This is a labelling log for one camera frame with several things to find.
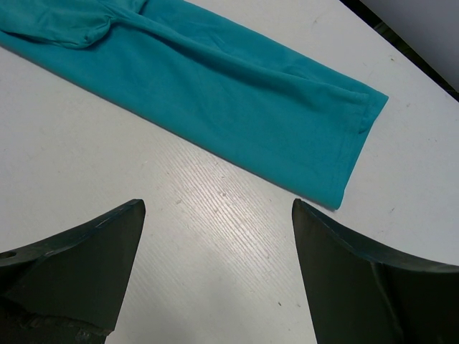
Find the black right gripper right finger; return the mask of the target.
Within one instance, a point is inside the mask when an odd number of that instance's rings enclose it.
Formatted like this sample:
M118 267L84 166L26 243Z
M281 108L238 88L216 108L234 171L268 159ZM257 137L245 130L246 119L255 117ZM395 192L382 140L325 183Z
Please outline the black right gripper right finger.
M293 231L318 343L456 343L458 267L401 252L300 199Z

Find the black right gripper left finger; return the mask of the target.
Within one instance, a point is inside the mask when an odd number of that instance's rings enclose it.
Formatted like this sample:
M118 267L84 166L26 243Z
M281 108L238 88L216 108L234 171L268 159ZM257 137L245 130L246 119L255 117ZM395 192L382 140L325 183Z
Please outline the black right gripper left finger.
M130 200L1 253L2 343L104 343L115 330L146 207Z

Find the teal t-shirt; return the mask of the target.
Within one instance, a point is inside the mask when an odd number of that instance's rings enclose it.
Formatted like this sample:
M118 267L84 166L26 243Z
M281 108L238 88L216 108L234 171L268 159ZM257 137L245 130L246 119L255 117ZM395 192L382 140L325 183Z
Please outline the teal t-shirt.
M1 44L329 209L388 100L186 1L3 1Z

